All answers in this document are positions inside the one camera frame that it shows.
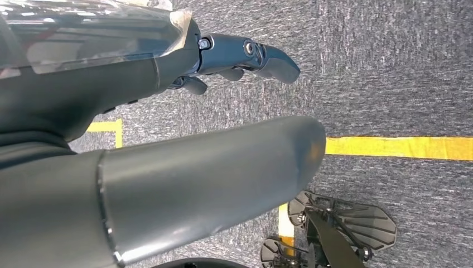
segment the bolt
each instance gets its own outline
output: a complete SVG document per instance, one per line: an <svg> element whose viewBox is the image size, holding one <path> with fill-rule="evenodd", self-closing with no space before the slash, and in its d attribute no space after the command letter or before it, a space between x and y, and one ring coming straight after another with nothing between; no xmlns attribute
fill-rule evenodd
<svg viewBox="0 0 473 268"><path fill-rule="evenodd" d="M300 213L298 216L297 216L297 220L300 222L300 223L305 223L306 222L306 214L304 212Z"/></svg>
<svg viewBox="0 0 473 268"><path fill-rule="evenodd" d="M199 49L208 49L210 48L210 41L203 38L199 40Z"/></svg>

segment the gray carpet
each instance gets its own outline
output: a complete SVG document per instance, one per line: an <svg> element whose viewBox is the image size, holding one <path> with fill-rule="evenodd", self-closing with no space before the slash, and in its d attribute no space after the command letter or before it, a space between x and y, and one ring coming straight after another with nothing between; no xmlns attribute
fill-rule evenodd
<svg viewBox="0 0 473 268"><path fill-rule="evenodd" d="M203 32L283 48L302 69L294 85L247 75L205 78L203 96L165 92L118 107L124 145L277 116L314 116L327 135L473 136L473 1L189 0ZM104 133L78 151L113 146ZM473 162L327 156L310 188L377 204L399 225L395 247L370 267L473 267ZM133 267L193 256L258 267L277 212Z"/></svg>

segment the black foot plate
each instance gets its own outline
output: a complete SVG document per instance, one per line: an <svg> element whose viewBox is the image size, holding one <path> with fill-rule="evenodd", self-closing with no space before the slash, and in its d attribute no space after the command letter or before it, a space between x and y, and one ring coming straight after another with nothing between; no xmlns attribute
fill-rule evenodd
<svg viewBox="0 0 473 268"><path fill-rule="evenodd" d="M306 207L331 209L342 220L346 228L373 251L394 246L397 227L381 208L325 197L309 191L302 191L289 202L288 216L291 223L303 228L300 215Z"/></svg>

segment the clear plastic sheet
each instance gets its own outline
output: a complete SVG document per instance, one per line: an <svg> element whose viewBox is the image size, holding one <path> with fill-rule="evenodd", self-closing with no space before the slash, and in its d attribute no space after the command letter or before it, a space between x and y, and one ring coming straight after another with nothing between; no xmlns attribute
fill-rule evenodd
<svg viewBox="0 0 473 268"><path fill-rule="evenodd" d="M0 0L0 17L2 79L24 66L44 74L167 55L183 48L192 15L107 0Z"/></svg>

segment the yellow tape line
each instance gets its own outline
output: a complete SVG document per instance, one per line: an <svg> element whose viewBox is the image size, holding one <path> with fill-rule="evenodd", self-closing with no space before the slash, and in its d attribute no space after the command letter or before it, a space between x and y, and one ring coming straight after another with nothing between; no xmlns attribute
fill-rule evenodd
<svg viewBox="0 0 473 268"><path fill-rule="evenodd" d="M473 137L327 138L325 153L473 161Z"/></svg>
<svg viewBox="0 0 473 268"><path fill-rule="evenodd" d="M123 121L118 119L109 122L93 122L87 129L88 132L115 132L115 148L123 146Z"/></svg>

